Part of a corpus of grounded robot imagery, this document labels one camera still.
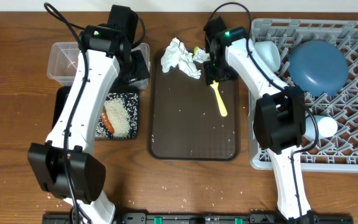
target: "dark gray tray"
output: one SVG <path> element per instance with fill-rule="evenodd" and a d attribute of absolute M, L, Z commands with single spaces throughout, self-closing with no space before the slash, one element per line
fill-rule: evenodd
<path fill-rule="evenodd" d="M 199 80 L 171 68 L 162 72 L 154 58 L 151 77 L 150 125 L 147 147 L 157 159 L 229 161 L 239 152 L 238 82 L 219 84 L 227 116 L 219 113 L 213 89 L 207 86 L 203 65 Z"/>

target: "wire rack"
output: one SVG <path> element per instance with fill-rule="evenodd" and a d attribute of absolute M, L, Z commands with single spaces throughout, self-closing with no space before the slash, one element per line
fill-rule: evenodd
<path fill-rule="evenodd" d="M 323 40 L 336 46 L 349 65 L 345 86 L 334 96 L 305 93 L 306 106 L 313 114 L 330 116 L 338 123 L 331 138 L 320 139 L 310 152 L 301 155 L 303 170 L 323 172 L 358 172 L 358 21 L 318 21 L 299 19 L 255 19 L 254 41 L 270 40 L 280 52 L 281 67 L 276 73 L 293 86 L 288 72 L 288 56 L 296 46 L 309 40 Z M 249 94 L 249 121 L 253 121 L 255 99 Z M 269 154 L 260 148 L 248 122 L 250 161 L 256 169 L 272 169 Z M 311 139 L 304 139 L 304 144 Z"/>

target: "orange food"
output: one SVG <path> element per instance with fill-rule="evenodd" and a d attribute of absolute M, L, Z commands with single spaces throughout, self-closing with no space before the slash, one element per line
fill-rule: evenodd
<path fill-rule="evenodd" d="M 101 114 L 100 118 L 102 119 L 104 125 L 109 130 L 109 132 L 114 133 L 114 128 L 112 127 L 112 124 L 109 121 L 109 117 L 107 116 L 107 112 L 104 107 L 103 107 L 102 114 Z"/>

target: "white cup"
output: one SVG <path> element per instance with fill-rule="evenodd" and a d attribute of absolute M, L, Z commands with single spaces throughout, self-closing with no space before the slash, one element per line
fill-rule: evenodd
<path fill-rule="evenodd" d="M 278 52 L 277 46 L 272 41 L 256 42 L 254 47 L 271 71 L 276 72 L 280 69 L 280 52 Z"/>
<path fill-rule="evenodd" d="M 319 139 L 332 137 L 337 132 L 338 124 L 333 118 L 320 115 L 315 115 L 314 118 L 317 122 Z M 316 136 L 314 125 L 310 117 L 306 118 L 305 136 L 313 140 Z"/>

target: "green object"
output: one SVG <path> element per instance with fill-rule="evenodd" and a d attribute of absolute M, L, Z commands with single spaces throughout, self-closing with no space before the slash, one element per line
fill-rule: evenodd
<path fill-rule="evenodd" d="M 155 217 L 154 224 L 162 224 L 162 217 Z"/>
<path fill-rule="evenodd" d="M 234 224 L 242 224 L 242 218 L 235 218 L 234 219 Z"/>

